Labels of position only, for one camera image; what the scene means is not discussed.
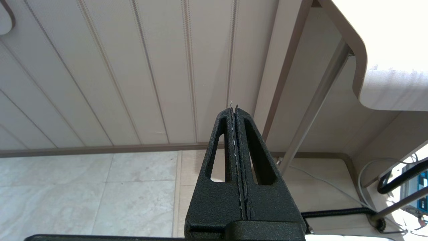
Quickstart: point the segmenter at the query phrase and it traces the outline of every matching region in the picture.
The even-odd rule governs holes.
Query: white cable
[[[367,200],[366,200],[366,198],[365,198],[365,196],[364,196],[364,194],[363,194],[363,192],[362,192],[362,189],[361,189],[361,175],[362,175],[362,173],[364,172],[364,170],[365,170],[369,165],[371,165],[371,164],[372,164],[372,163],[374,163],[374,162],[381,161],[381,160],[390,160],[390,161],[394,161],[395,163],[412,164],[412,163],[416,163],[416,162],[424,161],[425,159],[422,159],[422,160],[417,160],[417,159],[416,159],[416,161],[414,161],[414,162],[412,162],[412,163],[407,163],[407,162],[399,161],[399,160],[394,159],[394,158],[380,158],[380,159],[376,159],[376,160],[372,160],[372,161],[368,162],[366,165],[364,165],[364,167],[363,167],[363,168],[361,169],[361,171],[360,171],[360,174],[358,175],[358,191],[359,191],[359,193],[360,193],[360,196],[362,197],[362,199],[363,199],[366,203],[363,203],[363,202],[361,202],[360,200],[358,200],[358,199],[354,198],[353,196],[349,195],[348,193],[346,193],[345,191],[343,191],[342,189],[340,189],[338,186],[334,185],[333,183],[331,183],[331,182],[329,182],[329,181],[327,181],[327,180],[325,180],[325,179],[318,178],[318,177],[316,177],[316,176],[314,176],[314,175],[310,174],[309,172],[307,172],[307,171],[305,171],[305,170],[303,170],[303,169],[300,169],[300,168],[298,168],[298,167],[295,167],[295,166],[293,166],[293,165],[290,165],[290,167],[291,167],[291,168],[294,168],[294,169],[297,169],[297,170],[299,170],[299,171],[301,171],[301,172],[304,172],[304,173],[306,173],[307,175],[309,175],[309,176],[313,177],[314,179],[317,179],[317,180],[320,180],[320,181],[322,181],[322,182],[325,182],[325,183],[329,184],[330,186],[332,186],[332,187],[336,188],[339,192],[341,192],[341,193],[345,194],[346,196],[348,196],[348,197],[349,197],[349,198],[351,198],[352,200],[354,200],[354,201],[358,202],[359,204],[361,204],[363,207],[369,208],[369,209],[371,209],[371,210],[373,210],[373,211],[377,212],[374,208],[372,208],[372,207],[369,205],[369,203],[367,202]],[[414,232],[414,230],[410,230],[410,229],[408,229],[405,225],[401,225],[401,224],[399,224],[399,223],[396,223],[395,221],[391,220],[391,219],[390,219],[390,218],[388,218],[388,217],[384,217],[384,219],[386,219],[386,220],[390,221],[392,224],[394,224],[394,225],[395,225],[395,226],[397,226],[398,228],[402,229],[404,233],[412,233],[412,234],[417,235],[417,236],[427,237],[426,235],[421,235],[421,234],[417,234],[417,233],[415,233],[415,232]]]
[[[422,160],[418,160],[418,158],[417,158],[417,156],[416,156],[416,158],[415,158],[415,161],[414,162],[411,162],[411,163],[407,163],[407,162],[402,162],[402,161],[400,161],[400,160],[398,160],[398,159],[395,159],[395,158],[389,158],[389,157],[387,157],[387,158],[379,158],[379,159],[375,159],[375,160],[371,160],[370,162],[368,162],[368,163],[366,163],[364,166],[363,166],[363,168],[361,169],[361,171],[360,171],[360,173],[358,174],[358,179],[357,179],[357,185],[358,185],[358,192],[359,192],[359,194],[360,194],[360,196],[361,196],[361,198],[363,199],[363,201],[368,205],[369,204],[369,202],[367,201],[367,199],[366,199],[366,197],[364,196],[364,193],[363,193],[363,190],[362,190],[362,185],[361,185],[361,176],[362,176],[362,174],[363,174],[363,172],[365,171],[365,169],[369,166],[369,165],[371,165],[371,164],[373,164],[373,163],[375,163],[375,162],[378,162],[378,161],[385,161],[385,160],[388,160],[388,161],[393,161],[393,162],[395,162],[395,163],[403,163],[403,164],[412,164],[412,163],[419,163],[419,162],[422,162],[422,161],[425,161],[426,160],[426,158],[424,158],[424,159],[422,159]],[[398,223],[396,223],[395,221],[392,221],[391,219],[389,219],[388,217],[384,217],[386,220],[389,220],[390,222],[392,222],[393,224],[395,224],[396,226],[401,226],[400,224],[398,224]],[[402,227],[400,227],[401,229],[405,229],[405,231],[406,231],[406,233],[412,233],[412,234],[414,234],[414,235],[417,235],[417,236],[422,236],[422,237],[427,237],[427,236],[425,236],[425,235],[421,235],[421,234],[417,234],[417,233],[415,233],[414,232],[414,230],[411,230],[411,229],[408,229],[407,228],[407,226],[406,225],[403,225],[403,227],[404,228],[402,228]]]
[[[327,181],[327,180],[325,180],[325,179],[318,178],[318,177],[316,177],[316,176],[314,176],[314,175],[310,174],[309,172],[307,172],[307,171],[305,171],[305,170],[303,170],[303,169],[300,169],[300,168],[298,168],[298,167],[295,167],[295,166],[293,166],[293,165],[290,165],[290,167],[291,167],[291,168],[294,168],[294,169],[297,169],[297,170],[299,170],[299,171],[301,171],[301,172],[304,172],[304,173],[306,173],[307,175],[309,175],[309,176],[311,176],[311,177],[313,177],[313,178],[315,178],[315,179],[317,179],[317,180],[320,180],[320,181],[322,181],[322,182],[325,182],[325,183],[329,184],[330,186],[332,186],[332,187],[336,188],[339,192],[341,192],[341,193],[345,194],[346,196],[348,196],[348,197],[349,197],[349,198],[351,198],[352,200],[354,200],[354,201],[358,202],[359,204],[361,204],[363,207],[369,208],[369,209],[371,209],[372,211],[377,212],[375,209],[373,209],[372,207],[370,207],[368,204],[365,204],[365,203],[361,202],[360,200],[358,200],[358,199],[354,198],[353,196],[349,195],[348,193],[346,193],[345,191],[343,191],[342,189],[340,189],[340,187],[338,187],[338,186],[334,185],[333,183],[331,183],[331,182],[329,182],[329,181]],[[396,226],[397,226],[397,227],[399,227],[400,229],[404,229],[404,231],[403,231],[403,232],[407,233],[407,229],[403,228],[400,224],[398,224],[398,223],[394,222],[393,220],[391,220],[391,219],[389,219],[389,218],[387,218],[387,217],[385,217],[385,219],[386,219],[386,220],[388,220],[388,221],[390,221],[390,222],[392,222],[394,225],[396,225]]]

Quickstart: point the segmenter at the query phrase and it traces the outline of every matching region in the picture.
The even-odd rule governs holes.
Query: baseboard
[[[0,151],[1,157],[35,157],[57,155],[103,154],[124,152],[150,152],[150,151],[186,151],[204,150],[208,143],[193,144],[161,144],[161,145],[128,145],[128,146],[103,146],[83,148],[55,148],[35,150]],[[224,143],[219,143],[217,148],[224,148]]]

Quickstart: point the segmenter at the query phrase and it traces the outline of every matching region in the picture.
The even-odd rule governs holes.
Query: beige tile floor
[[[0,240],[23,240],[37,233],[183,237],[204,155],[178,151],[2,158]],[[357,198],[342,160],[295,159],[292,165]],[[224,180],[224,150],[217,151],[211,178]],[[298,170],[288,169],[285,181],[302,212],[359,207]],[[385,205],[370,188],[375,204]],[[379,236],[364,215],[308,222],[317,234]]]
[[[171,237],[178,152],[0,159],[0,240]]]

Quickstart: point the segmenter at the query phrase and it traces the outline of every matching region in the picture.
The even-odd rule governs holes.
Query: white ceiling panel
[[[137,145],[136,130],[97,33],[78,2],[27,1],[114,145]]]
[[[170,143],[193,143],[195,129],[181,2],[135,1]]]
[[[23,150],[27,149],[10,132],[0,125],[0,150]]]
[[[57,147],[83,146],[76,133],[2,43],[0,73],[0,89]]]
[[[168,143],[132,2],[86,4],[141,142]]]
[[[83,94],[23,1],[8,2],[17,27],[1,37],[85,146],[111,145]]]
[[[189,1],[199,142],[209,140],[217,114],[227,107],[232,3],[232,0]]]
[[[40,129],[0,92],[0,124],[29,149],[55,148]]]
[[[278,1],[238,4],[228,99],[254,115]]]

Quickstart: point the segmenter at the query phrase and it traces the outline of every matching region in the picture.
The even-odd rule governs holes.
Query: ceiling groove
[[[141,142],[140,136],[138,135],[137,128],[135,126],[135,122],[134,122],[134,120],[132,118],[131,112],[129,111],[129,108],[126,105],[126,101],[123,98],[121,89],[120,89],[120,87],[119,87],[119,85],[117,83],[116,76],[115,76],[114,71],[113,71],[113,69],[111,67],[110,61],[109,61],[108,56],[106,54],[106,51],[104,50],[104,46],[103,46],[103,44],[101,42],[101,38],[99,37],[98,32],[97,32],[96,27],[95,27],[95,24],[94,24],[94,22],[92,20],[92,17],[89,14],[88,7],[87,7],[87,5],[86,5],[86,3],[85,3],[84,0],[77,0],[77,4],[79,6],[80,12],[82,13],[82,16],[83,16],[85,22],[86,22],[86,25],[87,25],[90,33],[91,33],[92,39],[94,40],[95,45],[97,46],[97,49],[98,49],[99,53],[101,54],[103,62],[104,62],[105,66],[107,68],[107,71],[109,73],[110,79],[113,82],[113,86],[114,86],[114,88],[116,90],[116,93],[118,94],[118,96],[120,98],[120,101],[121,101],[123,107],[125,108],[125,111],[126,111],[126,113],[128,115],[128,119],[129,119],[129,121],[130,121],[130,123],[131,123],[131,125],[132,125],[132,127],[134,129],[134,134],[136,135],[136,137],[137,137],[138,141],[140,142],[140,144],[143,144]]]
[[[31,120],[30,119],[30,117],[28,117],[28,115],[24,112],[24,111],[22,111],[22,109],[21,108],[19,108],[19,106],[17,106],[16,104],[15,104],[15,102],[13,102],[13,100],[11,99],[11,98],[9,98],[9,96],[2,90],[2,89],[0,89],[0,92],[4,95],[4,96],[6,96],[6,98],[19,110],[19,111],[21,111],[21,113],[48,139],[48,141],[50,141],[51,143],[52,143],[52,145],[55,147],[55,148],[58,148],[58,146],[49,138],[49,136],[47,136],[41,129],[40,129],[40,127],[38,126],[38,125],[36,125],[35,123],[34,123],[34,121],[33,120]]]
[[[39,26],[40,30],[42,31],[43,35],[45,36],[46,40],[49,42],[49,45],[51,46],[51,48],[53,49],[53,51],[55,52],[56,56],[58,57],[58,59],[60,60],[60,62],[62,63],[62,65],[64,66],[64,68],[66,69],[67,73],[70,75],[70,78],[73,80],[74,84],[76,85],[77,89],[79,90],[80,94],[82,95],[83,99],[85,100],[86,104],[89,106],[91,112],[93,113],[93,115],[95,116],[98,124],[100,125],[101,129],[104,131],[105,135],[107,136],[109,142],[113,145],[112,140],[110,139],[107,131],[105,130],[104,126],[102,125],[101,121],[99,120],[98,116],[96,115],[94,109],[92,108],[92,106],[89,104],[88,99],[86,98],[86,96],[83,94],[82,89],[80,88],[79,84],[77,83],[76,79],[74,78],[74,75],[71,73],[69,67],[66,65],[64,59],[62,58],[61,54],[59,53],[58,49],[56,48],[56,46],[54,45],[51,37],[48,35],[48,33],[46,32],[45,28],[43,27],[42,23],[40,22],[39,18],[36,16],[35,12],[33,11],[31,5],[28,3],[28,0],[24,0],[24,3],[27,7],[27,9],[29,10],[29,12],[31,13],[32,17],[34,18],[34,20],[36,21],[37,25]]]
[[[18,141],[21,145],[23,145],[26,149],[29,149],[27,145],[25,145],[17,136],[15,136],[15,134],[9,131],[4,125],[0,124],[0,128],[3,128],[10,136],[15,138],[15,140]]]
[[[187,57],[187,74],[189,75],[190,97],[192,101],[193,127],[195,141],[198,142],[198,119],[196,109],[196,91],[195,91],[195,75],[193,67],[193,49],[192,49],[192,25],[190,22],[190,6],[189,0],[181,0],[181,14],[183,18],[184,45],[186,48]]]
[[[153,84],[153,88],[154,88],[155,95],[156,95],[156,100],[158,101],[159,112],[161,114],[160,117],[162,118],[163,128],[165,129],[166,140],[168,141],[168,143],[170,143],[169,136],[168,136],[168,130],[167,130],[166,124],[165,124],[165,118],[163,116],[162,105],[161,105],[161,101],[159,99],[158,89],[156,87],[156,80],[155,80],[155,75],[153,73],[152,62],[150,60],[149,50],[147,48],[144,28],[143,28],[143,24],[142,24],[142,21],[140,18],[140,11],[138,8],[138,2],[136,0],[131,0],[131,5],[132,5],[132,10],[133,10],[132,12],[134,14],[135,24],[137,25],[138,31],[140,33],[140,41],[142,44],[142,48],[143,48],[145,56],[146,56],[146,61],[147,61],[147,65],[148,65],[149,73],[150,73],[150,79],[151,79],[152,84]]]
[[[231,77],[232,77],[232,68],[233,68],[233,47],[235,45],[235,36],[236,36],[236,28],[238,23],[238,10],[239,10],[239,0],[232,1],[232,9],[230,16],[230,48],[229,48],[229,59],[227,66],[227,90],[226,90],[226,108],[229,107],[230,100],[230,85],[231,85]]]
[[[5,47],[5,49],[9,53],[9,55],[15,60],[15,62],[18,64],[18,66],[21,68],[21,70],[25,73],[25,75],[31,80],[31,82],[36,86],[36,88],[45,96],[45,98],[52,105],[52,107],[55,109],[55,111],[58,113],[58,115],[64,120],[64,122],[71,129],[71,131],[74,133],[74,135],[80,140],[80,142],[83,144],[83,146],[86,146],[86,143],[77,134],[76,130],[73,128],[73,126],[70,124],[70,122],[64,117],[64,115],[61,113],[59,108],[49,98],[49,96],[46,94],[45,90],[39,85],[39,83],[35,80],[35,78],[30,74],[30,72],[27,70],[27,68],[24,66],[24,64],[21,62],[21,60],[16,56],[16,54],[9,48],[9,46],[3,40],[0,39],[0,43]]]

